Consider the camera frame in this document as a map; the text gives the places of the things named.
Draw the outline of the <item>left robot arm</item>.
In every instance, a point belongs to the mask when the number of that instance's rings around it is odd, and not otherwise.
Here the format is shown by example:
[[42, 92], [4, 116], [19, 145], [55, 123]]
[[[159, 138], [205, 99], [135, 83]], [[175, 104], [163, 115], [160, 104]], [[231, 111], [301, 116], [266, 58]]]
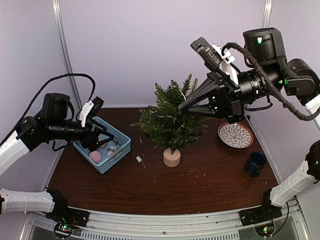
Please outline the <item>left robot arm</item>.
[[[75, 113], [68, 95], [47, 93], [41, 110], [35, 116], [22, 117], [0, 145], [0, 172], [4, 173], [13, 163], [42, 143], [64, 140], [68, 144], [79, 141], [91, 152], [112, 141], [115, 137], [93, 117], [103, 101], [96, 97], [82, 108], [79, 119], [68, 118]], [[57, 190], [42, 192], [0, 190], [0, 212], [43, 212], [57, 217], [61, 222], [72, 218], [67, 200]]]

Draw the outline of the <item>white battery box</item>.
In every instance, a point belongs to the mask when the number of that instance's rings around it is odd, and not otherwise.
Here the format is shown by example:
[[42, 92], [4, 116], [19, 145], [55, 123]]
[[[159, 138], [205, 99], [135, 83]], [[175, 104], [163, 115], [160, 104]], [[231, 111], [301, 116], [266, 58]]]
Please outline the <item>white battery box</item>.
[[143, 159], [140, 156], [137, 156], [136, 160], [137, 160], [138, 163], [141, 163], [143, 161]]

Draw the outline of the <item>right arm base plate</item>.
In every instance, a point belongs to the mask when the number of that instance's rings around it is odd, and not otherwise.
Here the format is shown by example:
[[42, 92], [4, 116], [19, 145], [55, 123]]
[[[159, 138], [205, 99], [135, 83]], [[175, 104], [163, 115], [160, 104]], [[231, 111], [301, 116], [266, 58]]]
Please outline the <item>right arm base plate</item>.
[[259, 224], [281, 217], [282, 208], [273, 205], [261, 205], [239, 211], [242, 226]]

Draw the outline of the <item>small green christmas tree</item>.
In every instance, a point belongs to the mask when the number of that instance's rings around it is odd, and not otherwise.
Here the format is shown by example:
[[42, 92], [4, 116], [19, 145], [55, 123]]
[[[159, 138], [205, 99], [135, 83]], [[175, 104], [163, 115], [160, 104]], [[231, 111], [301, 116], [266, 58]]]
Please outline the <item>small green christmas tree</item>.
[[156, 83], [156, 106], [141, 108], [139, 121], [131, 124], [156, 147], [170, 148], [171, 152], [182, 150], [207, 132], [208, 117], [183, 114], [179, 110], [179, 105], [198, 87], [198, 79], [192, 77], [190, 73], [182, 85], [173, 79], [166, 87]]

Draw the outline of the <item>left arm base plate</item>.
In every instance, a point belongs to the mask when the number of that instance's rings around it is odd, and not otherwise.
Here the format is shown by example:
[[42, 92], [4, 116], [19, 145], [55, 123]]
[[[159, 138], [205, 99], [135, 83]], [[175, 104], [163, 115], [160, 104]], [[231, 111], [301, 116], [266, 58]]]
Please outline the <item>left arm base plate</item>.
[[46, 217], [59, 224], [73, 227], [86, 227], [90, 213], [86, 210], [70, 208], [66, 205], [54, 206], [52, 212], [46, 212]]

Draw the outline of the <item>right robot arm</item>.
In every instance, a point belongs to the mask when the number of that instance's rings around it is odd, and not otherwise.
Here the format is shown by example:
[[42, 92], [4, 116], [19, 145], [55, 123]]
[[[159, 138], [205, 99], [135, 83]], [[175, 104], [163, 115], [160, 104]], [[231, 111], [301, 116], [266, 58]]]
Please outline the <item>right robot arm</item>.
[[251, 104], [274, 97], [301, 121], [320, 123], [320, 79], [300, 58], [288, 60], [281, 32], [243, 33], [244, 46], [217, 46], [200, 37], [191, 48], [209, 69], [206, 80], [179, 105], [184, 114], [241, 121]]

